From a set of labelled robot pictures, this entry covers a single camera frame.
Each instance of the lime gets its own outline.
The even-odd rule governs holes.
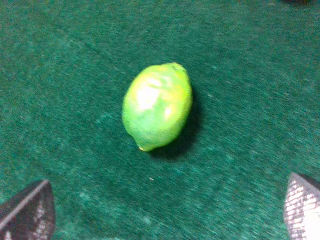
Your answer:
[[[179,136],[192,101],[186,69],[175,62],[149,66],[124,96],[124,128],[143,151],[165,146]]]

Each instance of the green carpet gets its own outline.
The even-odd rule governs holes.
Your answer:
[[[290,173],[320,179],[320,7],[225,2],[1,1],[0,203],[50,180],[54,240],[289,239]],[[171,62],[192,111],[146,153],[122,100]]]

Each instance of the citrus fruit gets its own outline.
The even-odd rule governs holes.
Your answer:
[[[179,136],[192,101],[185,68],[175,62],[149,66],[136,76],[124,96],[124,128],[143,151],[163,147]]]

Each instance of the gray object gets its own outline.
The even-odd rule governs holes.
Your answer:
[[[35,181],[0,205],[0,240],[50,240],[56,214],[48,180]]]
[[[320,183],[292,173],[284,202],[284,222],[292,240],[320,240]]]

